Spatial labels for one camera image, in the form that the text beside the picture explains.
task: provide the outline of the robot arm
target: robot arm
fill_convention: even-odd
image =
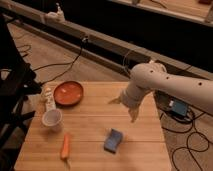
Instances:
[[[143,98],[155,90],[213,114],[212,81],[168,74],[162,64],[147,63],[138,64],[131,70],[130,83],[119,97],[119,102],[129,108],[132,122],[138,116]]]

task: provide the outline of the orange carrot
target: orange carrot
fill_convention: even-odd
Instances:
[[[69,158],[69,153],[70,153],[70,134],[66,133],[64,135],[64,142],[61,148],[61,155],[60,155],[61,159],[67,160]]]

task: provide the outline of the wooden tabletop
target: wooden tabletop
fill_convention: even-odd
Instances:
[[[54,88],[58,82],[49,83]],[[158,118],[153,95],[140,107],[140,116],[130,122],[128,109],[108,104],[127,85],[125,82],[81,82],[82,101],[73,107],[60,108],[63,130],[53,133],[41,124],[45,111],[39,102],[25,142],[15,164],[16,171],[67,171],[60,160],[65,132],[71,134],[69,163],[72,171],[170,171],[171,164]],[[124,138],[116,154],[103,149],[111,128]]]
[[[118,0],[118,1],[129,3],[132,2],[132,0]],[[153,0],[153,1],[163,4],[167,10],[183,14],[189,14],[201,18],[206,18],[208,11],[210,9],[210,5],[201,4],[198,2],[198,0]],[[162,8],[161,5],[155,2],[152,2],[151,0],[141,0],[140,4]]]

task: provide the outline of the bottle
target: bottle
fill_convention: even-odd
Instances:
[[[56,6],[57,6],[57,14],[58,14],[58,19],[60,22],[64,22],[65,21],[65,17],[64,17],[64,12],[61,10],[61,7],[59,5],[59,3],[56,3]]]

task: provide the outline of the red bowl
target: red bowl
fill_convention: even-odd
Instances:
[[[55,102],[61,106],[75,105],[81,101],[83,97],[83,87],[75,81],[67,81],[55,88]]]

